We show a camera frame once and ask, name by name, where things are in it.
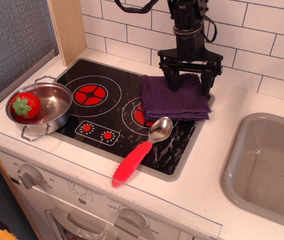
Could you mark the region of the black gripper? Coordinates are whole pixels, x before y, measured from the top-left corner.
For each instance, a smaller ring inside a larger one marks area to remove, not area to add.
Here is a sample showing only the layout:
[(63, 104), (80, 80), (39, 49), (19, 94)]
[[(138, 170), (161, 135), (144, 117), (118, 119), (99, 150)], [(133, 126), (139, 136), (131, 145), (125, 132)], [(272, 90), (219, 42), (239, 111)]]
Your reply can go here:
[(209, 94), (216, 75), (221, 75), (223, 56), (205, 48), (206, 36), (201, 28), (173, 30), (176, 36), (176, 48), (160, 50), (159, 66), (172, 91), (180, 87), (180, 71), (201, 73), (202, 95)]

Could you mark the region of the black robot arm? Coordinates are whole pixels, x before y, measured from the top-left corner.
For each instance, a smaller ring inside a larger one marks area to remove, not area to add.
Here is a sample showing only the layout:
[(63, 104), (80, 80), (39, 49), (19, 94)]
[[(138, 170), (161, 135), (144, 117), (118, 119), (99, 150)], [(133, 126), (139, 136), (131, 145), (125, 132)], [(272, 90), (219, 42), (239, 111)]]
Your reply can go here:
[(173, 32), (176, 48), (160, 50), (159, 66), (171, 90), (176, 91), (182, 83), (180, 72), (201, 74), (202, 94), (208, 95), (214, 79), (222, 72), (223, 56), (210, 52), (205, 42), (215, 41), (217, 28), (211, 40), (204, 32), (204, 22), (213, 21), (205, 15), (208, 11), (206, 0), (170, 0), (171, 18), (174, 19)]

